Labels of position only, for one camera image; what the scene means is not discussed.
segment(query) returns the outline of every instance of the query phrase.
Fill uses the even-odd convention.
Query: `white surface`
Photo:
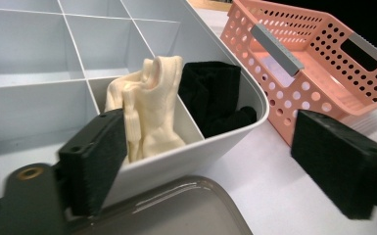
[[[220,36],[225,12],[197,9]],[[377,141],[377,111],[347,120]],[[290,148],[269,121],[258,126],[211,166],[194,174],[220,184],[254,234],[375,235],[377,208],[370,220],[349,220],[290,156]]]

